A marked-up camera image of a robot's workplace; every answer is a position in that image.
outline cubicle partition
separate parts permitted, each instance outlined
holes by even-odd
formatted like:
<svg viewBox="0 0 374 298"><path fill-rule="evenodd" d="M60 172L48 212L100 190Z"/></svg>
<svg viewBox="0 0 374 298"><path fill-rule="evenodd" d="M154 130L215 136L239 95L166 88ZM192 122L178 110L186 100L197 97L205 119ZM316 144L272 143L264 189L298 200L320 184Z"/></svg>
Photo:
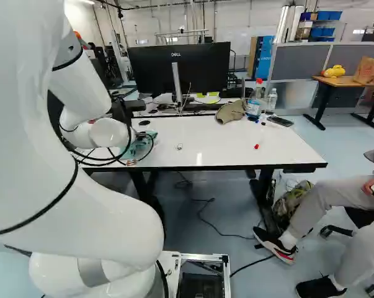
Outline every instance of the cubicle partition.
<svg viewBox="0 0 374 298"><path fill-rule="evenodd" d="M280 43L272 47L272 59L267 82L268 91L277 88L279 115L314 112L318 82L312 76L322 70L342 65L346 75L353 75L363 56L374 58L374 42L315 42ZM335 94L326 113L366 112L365 90L347 90Z"/></svg>

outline smartphone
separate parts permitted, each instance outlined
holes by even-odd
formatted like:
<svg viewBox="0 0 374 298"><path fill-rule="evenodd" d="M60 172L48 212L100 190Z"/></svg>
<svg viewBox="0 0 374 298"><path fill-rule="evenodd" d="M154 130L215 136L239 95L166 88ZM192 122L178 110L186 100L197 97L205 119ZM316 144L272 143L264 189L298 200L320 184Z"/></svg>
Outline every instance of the smartphone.
<svg viewBox="0 0 374 298"><path fill-rule="evenodd" d="M286 120L280 117L276 117L276 116L270 116L267 118L267 120L273 123L282 125L282 126L286 126L286 127L290 127L294 124L292 121L289 121L289 120Z"/></svg>

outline white desk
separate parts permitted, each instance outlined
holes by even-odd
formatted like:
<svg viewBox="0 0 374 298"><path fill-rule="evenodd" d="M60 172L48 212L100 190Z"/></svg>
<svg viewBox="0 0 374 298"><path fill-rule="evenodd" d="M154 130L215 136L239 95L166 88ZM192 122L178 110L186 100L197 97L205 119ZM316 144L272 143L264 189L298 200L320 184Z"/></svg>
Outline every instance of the white desk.
<svg viewBox="0 0 374 298"><path fill-rule="evenodd" d="M125 167L113 163L103 168L290 168L295 165L317 167L326 162L292 128L268 122L266 126L248 121L245 117L225 125L214 116L152 118L151 123L139 126L141 119L132 119L137 131L158 132L152 152L137 165ZM113 148L115 155L119 148ZM91 157L110 158L106 148L98 148Z"/></svg>
<svg viewBox="0 0 374 298"><path fill-rule="evenodd" d="M152 195L154 179L159 171L207 171L260 169L259 180L251 180L252 191L269 230L277 232L266 194L275 169L291 169L306 173L325 168L326 161L305 143L292 128L268 122L256 124L243 118L218 124L214 116L150 118L151 123L140 127L142 119L132 119L137 131L155 130L157 142L152 152L133 166L118 162L96 167L84 166L85 171L128 171L142 201L153 206L163 216L159 202ZM115 155L118 148L112 149ZM110 158L106 148L98 148L92 157ZM153 173L145 181L143 172Z"/></svg>

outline window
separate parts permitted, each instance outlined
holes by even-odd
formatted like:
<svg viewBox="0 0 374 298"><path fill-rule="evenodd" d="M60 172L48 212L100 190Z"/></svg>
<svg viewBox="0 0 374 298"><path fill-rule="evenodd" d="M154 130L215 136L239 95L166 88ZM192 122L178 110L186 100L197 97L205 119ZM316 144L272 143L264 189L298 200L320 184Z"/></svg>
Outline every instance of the window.
<svg viewBox="0 0 374 298"><path fill-rule="evenodd" d="M167 42L178 42L179 38L178 37L166 37Z"/></svg>
<svg viewBox="0 0 374 298"><path fill-rule="evenodd" d="M140 40L136 39L137 45L143 45L145 43L148 43L148 39L140 39Z"/></svg>
<svg viewBox="0 0 374 298"><path fill-rule="evenodd" d="M352 33L353 34L364 34L365 33L365 29L355 29Z"/></svg>

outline white sock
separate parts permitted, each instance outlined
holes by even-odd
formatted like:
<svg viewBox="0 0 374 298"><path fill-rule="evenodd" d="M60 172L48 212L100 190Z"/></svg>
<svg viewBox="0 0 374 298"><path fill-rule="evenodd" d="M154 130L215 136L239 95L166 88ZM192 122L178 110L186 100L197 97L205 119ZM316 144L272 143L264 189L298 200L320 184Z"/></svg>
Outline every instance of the white sock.
<svg viewBox="0 0 374 298"><path fill-rule="evenodd" d="M331 280L331 282L333 283L334 287L336 287L336 289L338 291L343 291L345 289L345 287L341 286L337 281L336 279L334 279L334 274L332 275L329 275L329 279Z"/></svg>
<svg viewBox="0 0 374 298"><path fill-rule="evenodd" d="M285 230L282 236L279 237L280 242L288 250L291 250L296 244L298 239L294 237L288 230Z"/></svg>

